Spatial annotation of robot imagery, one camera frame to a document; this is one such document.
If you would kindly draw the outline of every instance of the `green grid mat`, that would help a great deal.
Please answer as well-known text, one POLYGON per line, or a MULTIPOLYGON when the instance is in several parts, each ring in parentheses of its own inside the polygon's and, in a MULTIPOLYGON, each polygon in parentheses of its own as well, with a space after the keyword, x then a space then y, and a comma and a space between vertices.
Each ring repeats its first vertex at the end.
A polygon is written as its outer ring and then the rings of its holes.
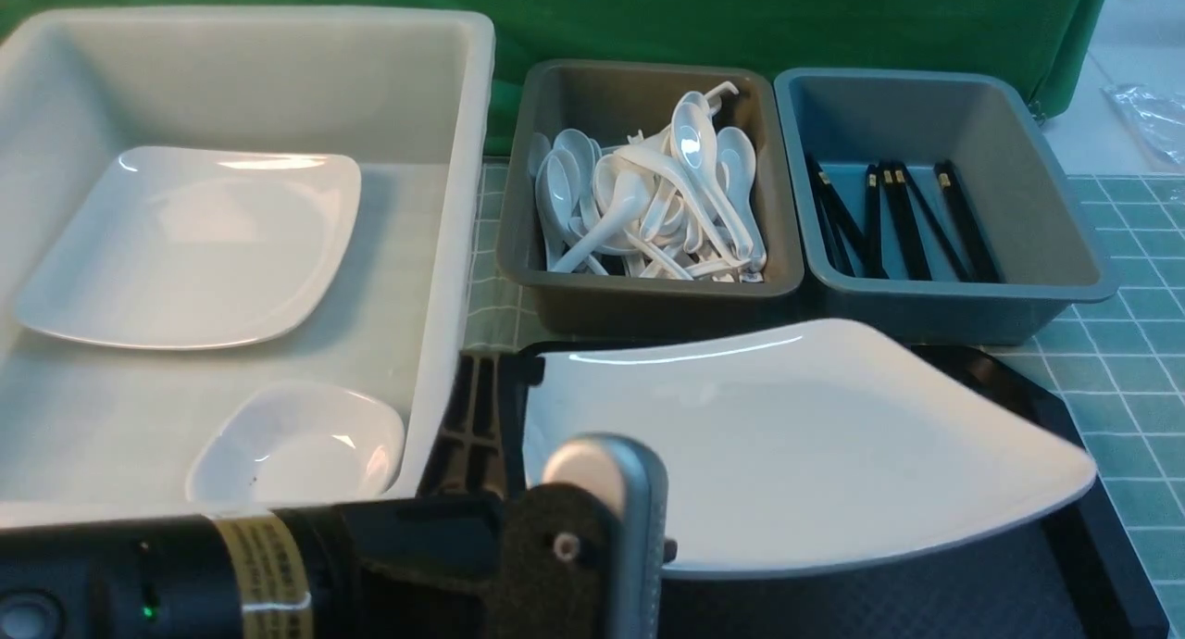
MULTIPOLYGON (((987 349, 1070 407, 1177 635, 1185 633, 1185 179, 1072 175, 1120 271, 1019 347, 987 349)), ((562 340, 494 260, 506 166, 486 166, 474 225, 467 349, 562 340)))

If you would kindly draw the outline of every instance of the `yellow label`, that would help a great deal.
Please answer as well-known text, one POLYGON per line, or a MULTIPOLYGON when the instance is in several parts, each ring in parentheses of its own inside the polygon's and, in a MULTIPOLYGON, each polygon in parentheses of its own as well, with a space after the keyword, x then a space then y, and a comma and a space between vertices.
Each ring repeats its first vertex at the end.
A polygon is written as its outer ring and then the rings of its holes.
POLYGON ((243 639, 314 639, 313 594, 288 526, 270 512, 210 520, 235 568, 243 639))

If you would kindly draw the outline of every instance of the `white curved plate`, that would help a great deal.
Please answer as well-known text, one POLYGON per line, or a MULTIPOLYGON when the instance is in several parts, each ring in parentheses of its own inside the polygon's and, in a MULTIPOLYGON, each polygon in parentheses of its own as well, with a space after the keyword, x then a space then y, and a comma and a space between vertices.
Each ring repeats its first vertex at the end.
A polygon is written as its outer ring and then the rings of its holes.
POLYGON ((377 498, 403 454, 399 414, 380 400, 303 381, 258 390, 190 469, 191 503, 341 503, 377 498))
POLYGON ((341 154, 127 151, 38 264, 15 317, 111 347, 283 336, 333 281, 360 194, 358 165, 341 154))
POLYGON ((1095 479, 1083 449, 845 319, 544 357, 527 394, 527 478, 583 433, 655 449, 679 543, 671 577, 798 576, 920 555, 1038 518, 1095 479))

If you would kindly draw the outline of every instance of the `screw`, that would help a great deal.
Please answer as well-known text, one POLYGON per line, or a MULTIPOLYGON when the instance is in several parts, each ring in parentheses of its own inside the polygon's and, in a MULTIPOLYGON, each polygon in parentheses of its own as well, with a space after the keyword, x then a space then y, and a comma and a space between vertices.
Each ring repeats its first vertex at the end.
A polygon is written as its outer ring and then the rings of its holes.
POLYGON ((556 541, 551 542, 551 550, 562 563, 575 562, 581 555, 581 538, 571 532, 561 532, 556 541))

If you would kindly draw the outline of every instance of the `black tray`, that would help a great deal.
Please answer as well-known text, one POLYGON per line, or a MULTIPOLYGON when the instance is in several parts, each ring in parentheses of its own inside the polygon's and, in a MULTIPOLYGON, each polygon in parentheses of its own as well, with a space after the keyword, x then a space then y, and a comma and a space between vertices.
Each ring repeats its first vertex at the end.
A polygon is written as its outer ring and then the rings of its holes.
MULTIPOLYGON (((540 344, 517 356, 462 362, 421 494, 520 493, 526 391, 546 375, 540 354, 638 346, 540 344)), ((1082 446, 1062 400, 1001 362, 967 347, 914 352, 999 405, 1082 446)), ((660 635, 1165 639, 1168 620, 1107 493, 1096 484, 1077 503, 1040 522, 899 563, 790 580, 666 581, 660 635)))

